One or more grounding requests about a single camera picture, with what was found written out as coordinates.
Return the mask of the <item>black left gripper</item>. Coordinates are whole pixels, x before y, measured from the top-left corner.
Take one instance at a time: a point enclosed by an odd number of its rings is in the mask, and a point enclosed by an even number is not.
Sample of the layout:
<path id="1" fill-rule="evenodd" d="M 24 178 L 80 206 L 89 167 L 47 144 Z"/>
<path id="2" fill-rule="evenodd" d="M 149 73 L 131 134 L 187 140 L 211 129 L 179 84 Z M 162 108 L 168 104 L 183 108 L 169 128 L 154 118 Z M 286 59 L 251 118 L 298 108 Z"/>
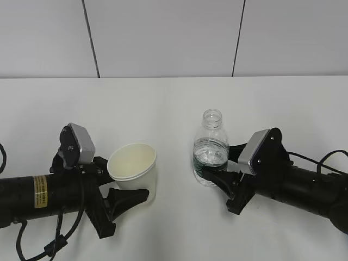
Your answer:
<path id="1" fill-rule="evenodd" d="M 78 172 L 80 203 L 78 214 L 73 223 L 75 231 L 86 213 L 100 239 L 111 237 L 116 230 L 113 223 L 124 212 L 147 201 L 147 189 L 121 190 L 110 188 L 104 198 L 100 186 L 114 182 L 107 170 L 108 160 L 94 157 L 90 164 L 79 164 Z"/>

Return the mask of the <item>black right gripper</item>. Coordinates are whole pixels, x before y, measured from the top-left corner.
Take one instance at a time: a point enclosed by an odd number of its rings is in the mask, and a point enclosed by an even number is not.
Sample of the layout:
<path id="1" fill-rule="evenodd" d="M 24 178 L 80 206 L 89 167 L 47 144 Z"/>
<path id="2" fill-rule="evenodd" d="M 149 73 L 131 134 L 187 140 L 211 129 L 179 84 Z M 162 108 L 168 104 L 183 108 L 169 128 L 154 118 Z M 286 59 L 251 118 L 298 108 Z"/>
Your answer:
<path id="1" fill-rule="evenodd" d="M 230 213 L 240 215 L 242 210 L 255 195 L 255 190 L 248 184 L 248 175 L 241 171 L 238 164 L 247 164 L 249 156 L 243 154 L 247 143 L 229 147 L 226 170 L 214 171 L 208 168 L 196 171 L 197 175 L 214 183 L 227 196 L 226 207 Z"/>

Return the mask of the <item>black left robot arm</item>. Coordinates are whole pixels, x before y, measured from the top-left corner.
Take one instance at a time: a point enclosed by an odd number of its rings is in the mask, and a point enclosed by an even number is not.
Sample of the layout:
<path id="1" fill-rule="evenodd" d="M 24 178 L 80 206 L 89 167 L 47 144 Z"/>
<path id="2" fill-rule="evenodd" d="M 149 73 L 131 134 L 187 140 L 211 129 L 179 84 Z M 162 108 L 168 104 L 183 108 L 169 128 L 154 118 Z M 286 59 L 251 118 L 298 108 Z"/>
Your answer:
<path id="1" fill-rule="evenodd" d="M 50 174 L 1 179 L 1 227 L 15 221 L 57 215 L 59 212 L 86 212 L 99 238 L 114 235 L 121 214 L 147 201 L 147 189 L 109 189 L 103 197 L 100 186 L 113 182 L 107 160 L 94 157 L 90 164 L 63 167 L 53 159 Z"/>

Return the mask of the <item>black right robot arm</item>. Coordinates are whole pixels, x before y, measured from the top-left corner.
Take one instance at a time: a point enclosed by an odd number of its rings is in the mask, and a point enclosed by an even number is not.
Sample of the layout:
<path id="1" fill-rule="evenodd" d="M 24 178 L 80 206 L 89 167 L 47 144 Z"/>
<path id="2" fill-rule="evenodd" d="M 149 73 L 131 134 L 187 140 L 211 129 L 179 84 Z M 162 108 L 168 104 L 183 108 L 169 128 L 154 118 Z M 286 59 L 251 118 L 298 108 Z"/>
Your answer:
<path id="1" fill-rule="evenodd" d="M 205 166 L 202 177 L 227 195 L 226 207 L 233 214 L 241 214 L 252 197 L 260 194 L 327 218 L 347 233 L 347 173 L 335 169 L 322 173 L 324 162 L 333 154 L 317 161 L 315 171 L 302 169 L 290 159 L 293 153 L 284 148 L 281 130 L 275 127 L 229 147 L 228 159 L 238 164 L 238 171 Z"/>

